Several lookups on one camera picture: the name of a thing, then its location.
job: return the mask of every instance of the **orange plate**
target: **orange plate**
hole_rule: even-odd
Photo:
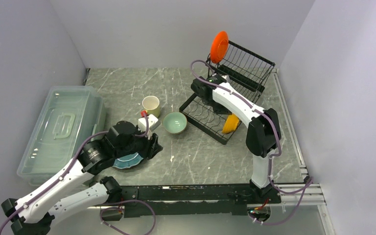
[[[220,63],[226,55],[228,49],[228,35],[225,31],[221,31],[214,38],[211,45],[210,58],[214,64]]]

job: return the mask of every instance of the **wire rack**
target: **wire rack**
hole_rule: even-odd
[[[231,41],[220,63],[212,63],[210,56],[207,63],[215,72],[230,76],[230,85],[253,103],[257,102],[264,91],[267,78],[275,66],[275,63]],[[212,71],[208,70],[208,77],[211,76]],[[227,144],[234,133],[222,133],[228,115],[214,113],[212,107],[204,104],[196,94],[191,95],[179,110],[187,117],[189,123],[222,144]]]

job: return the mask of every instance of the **clear plastic storage box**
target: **clear plastic storage box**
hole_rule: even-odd
[[[39,186],[64,167],[81,143],[103,130],[106,110],[93,87],[52,87],[17,174]]]

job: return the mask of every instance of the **bowl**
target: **bowl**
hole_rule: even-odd
[[[187,127],[187,117],[180,112],[172,112],[162,121],[165,130],[171,134],[179,134]]]

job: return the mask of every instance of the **marble countertop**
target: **marble countertop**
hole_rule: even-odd
[[[207,70],[198,70],[205,75]],[[135,125],[143,109],[145,96],[160,100],[162,121],[165,115],[178,111],[193,94],[193,76],[188,68],[156,69],[91,69],[87,86],[93,86],[104,98],[107,109],[105,130],[120,120]],[[272,73],[257,105],[278,112],[282,132],[281,157],[274,160],[276,183],[301,183],[300,162],[295,140],[284,111],[281,94]],[[222,145],[192,124],[178,135],[168,133],[162,126],[155,132],[163,151],[140,165],[119,170],[110,167],[96,176],[113,176],[121,185],[182,185],[248,183],[253,173],[252,153],[247,149],[247,128],[241,125],[226,145]]]

